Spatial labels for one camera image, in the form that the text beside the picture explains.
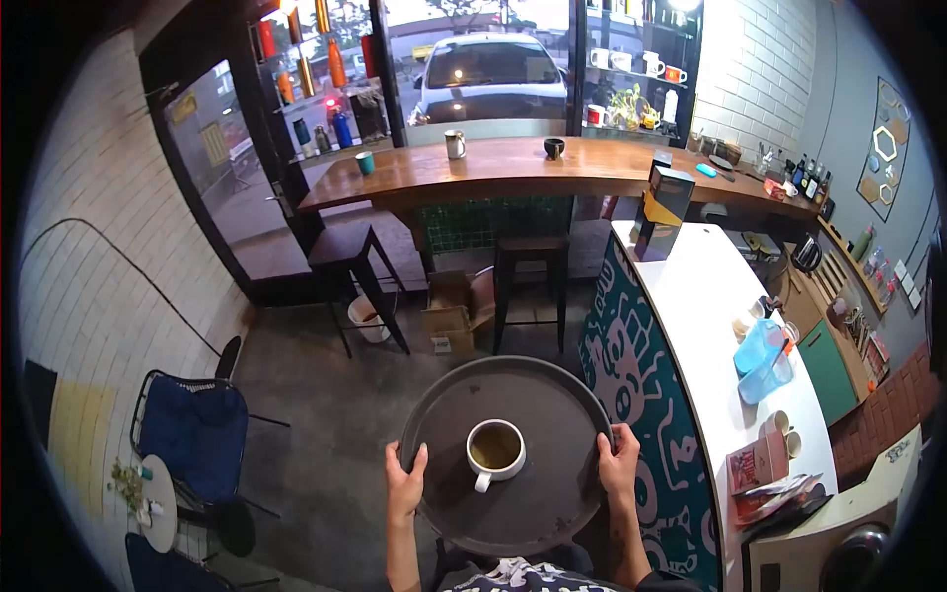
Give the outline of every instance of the white counter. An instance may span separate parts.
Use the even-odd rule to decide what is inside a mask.
[[[642,263],[635,261],[629,239],[633,226],[631,221],[612,222],[616,240],[651,301],[696,415],[716,485],[724,589],[742,591],[740,537],[727,493],[726,455],[756,440],[770,414],[781,409],[802,438],[802,454],[790,461],[790,475],[822,473],[826,493],[838,493],[829,431],[796,349],[789,356],[795,377],[788,385],[757,405],[740,399],[733,365],[738,343],[731,321],[766,291],[720,227],[684,224],[668,260]],[[778,313],[774,319],[781,323]]]

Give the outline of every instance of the car windshield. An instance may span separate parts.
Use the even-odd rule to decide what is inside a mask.
[[[559,81],[556,64],[534,43],[447,44],[431,56],[428,88]]]

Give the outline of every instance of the trash bin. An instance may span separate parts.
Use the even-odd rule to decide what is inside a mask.
[[[365,295],[355,298],[348,305],[348,320],[359,328],[358,332],[370,343],[382,343],[391,335]]]

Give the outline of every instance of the black cup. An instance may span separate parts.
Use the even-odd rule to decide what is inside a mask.
[[[545,153],[549,155],[549,158],[556,160],[560,154],[565,152],[565,142],[558,137],[549,137],[543,142],[543,148],[545,148]]]

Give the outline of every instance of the white brick wall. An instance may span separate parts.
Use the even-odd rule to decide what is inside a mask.
[[[145,102],[126,30],[84,64],[40,155],[25,248],[63,218],[101,230],[219,351],[245,335],[252,306],[178,190]],[[106,489],[115,458],[133,460],[129,425],[148,370],[212,376],[218,356],[132,265],[88,225],[65,222],[23,262],[26,356],[58,373],[48,461],[86,543],[120,589],[132,590],[124,536],[137,530]],[[206,555],[202,529],[177,546]]]
[[[815,55],[814,0],[706,0],[691,129],[794,157]]]

